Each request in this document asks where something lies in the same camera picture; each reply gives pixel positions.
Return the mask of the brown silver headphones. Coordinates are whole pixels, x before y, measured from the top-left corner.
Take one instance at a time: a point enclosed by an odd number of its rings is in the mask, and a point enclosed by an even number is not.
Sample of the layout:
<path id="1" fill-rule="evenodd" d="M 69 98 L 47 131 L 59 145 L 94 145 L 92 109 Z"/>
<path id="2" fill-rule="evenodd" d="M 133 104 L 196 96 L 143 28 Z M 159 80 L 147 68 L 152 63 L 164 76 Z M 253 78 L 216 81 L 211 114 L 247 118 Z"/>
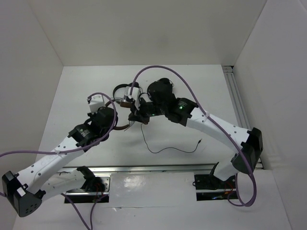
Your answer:
<path id="1" fill-rule="evenodd" d="M 126 102 L 123 101 L 122 98 L 119 97 L 113 97 L 111 98 L 112 102 L 116 102 L 117 104 L 119 104 L 121 107 L 123 108 L 131 108 L 131 105 Z M 129 121 L 129 123 L 127 125 L 124 126 L 114 126 L 114 130 L 120 131 L 120 130 L 127 130 L 129 129 L 132 125 L 134 124 L 134 121 Z"/>

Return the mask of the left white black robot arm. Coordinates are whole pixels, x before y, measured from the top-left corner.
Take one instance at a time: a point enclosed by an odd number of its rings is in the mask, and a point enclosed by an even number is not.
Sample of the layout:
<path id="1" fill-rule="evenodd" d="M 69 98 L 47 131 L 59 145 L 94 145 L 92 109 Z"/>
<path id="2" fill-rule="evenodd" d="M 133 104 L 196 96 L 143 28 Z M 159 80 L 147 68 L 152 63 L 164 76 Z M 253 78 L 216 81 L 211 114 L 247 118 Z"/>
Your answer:
<path id="1" fill-rule="evenodd" d="M 52 152 L 47 152 L 46 156 L 19 172 L 8 171 L 2 176 L 4 195 L 18 216 L 26 217 L 44 201 L 72 189 L 92 192 L 104 188 L 102 180 L 86 166 L 71 172 L 60 171 L 91 147 L 107 140 L 118 121 L 117 112 L 109 107 L 101 107 L 89 113 L 88 117 Z"/>

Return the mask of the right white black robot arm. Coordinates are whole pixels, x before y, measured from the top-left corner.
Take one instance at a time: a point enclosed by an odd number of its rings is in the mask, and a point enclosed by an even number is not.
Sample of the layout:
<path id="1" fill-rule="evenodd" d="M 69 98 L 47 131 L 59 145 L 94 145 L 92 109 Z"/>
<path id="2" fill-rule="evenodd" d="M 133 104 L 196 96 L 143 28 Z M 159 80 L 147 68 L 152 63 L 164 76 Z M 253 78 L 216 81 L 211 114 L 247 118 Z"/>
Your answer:
<path id="1" fill-rule="evenodd" d="M 221 187 L 226 180 L 237 174 L 254 172 L 263 151 L 262 132 L 228 123 L 187 98 L 177 98 L 172 84 L 162 78 L 147 88 L 149 100 L 141 97 L 140 89 L 129 84 L 124 97 L 131 103 L 129 121 L 148 124 L 151 117 L 165 116 L 169 121 L 184 127 L 193 128 L 220 141 L 234 151 L 234 156 L 217 163 L 209 177 L 211 186 Z"/>

